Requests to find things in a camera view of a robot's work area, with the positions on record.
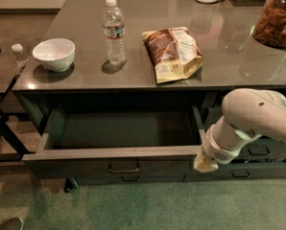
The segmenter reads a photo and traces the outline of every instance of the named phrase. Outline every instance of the white robotic hand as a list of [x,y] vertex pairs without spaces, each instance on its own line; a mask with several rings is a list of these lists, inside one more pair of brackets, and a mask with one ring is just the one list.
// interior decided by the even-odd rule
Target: white robotic hand
[[222,102],[223,116],[205,134],[194,169],[211,172],[228,164],[262,135],[286,145],[286,98],[275,91],[236,89]]

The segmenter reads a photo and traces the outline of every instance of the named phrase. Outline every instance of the white bowl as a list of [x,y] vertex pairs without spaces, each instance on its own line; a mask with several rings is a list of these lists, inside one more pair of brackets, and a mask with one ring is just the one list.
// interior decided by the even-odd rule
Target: white bowl
[[33,55],[48,70],[62,72],[75,58],[75,44],[65,38],[54,38],[37,44]]

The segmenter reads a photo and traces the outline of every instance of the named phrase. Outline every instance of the jar of nuts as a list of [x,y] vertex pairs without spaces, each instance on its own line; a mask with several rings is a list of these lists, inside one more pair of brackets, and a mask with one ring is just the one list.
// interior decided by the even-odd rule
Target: jar of nuts
[[262,44],[286,49],[286,0],[266,0],[253,36]]

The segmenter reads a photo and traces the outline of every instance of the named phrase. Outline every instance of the snack bag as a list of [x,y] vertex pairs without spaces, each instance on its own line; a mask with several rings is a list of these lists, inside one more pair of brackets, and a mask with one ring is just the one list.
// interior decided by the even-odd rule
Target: snack bag
[[188,79],[203,63],[196,40],[185,27],[142,34],[157,83]]

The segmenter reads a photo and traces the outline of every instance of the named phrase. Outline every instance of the bottle cap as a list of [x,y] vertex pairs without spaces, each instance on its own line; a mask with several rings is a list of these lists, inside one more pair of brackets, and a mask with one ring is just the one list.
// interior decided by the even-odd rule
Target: bottle cap
[[116,6],[116,0],[106,0],[106,5],[108,7],[114,7]]
[[21,44],[16,43],[14,45],[12,45],[12,51],[13,52],[21,52],[23,50]]

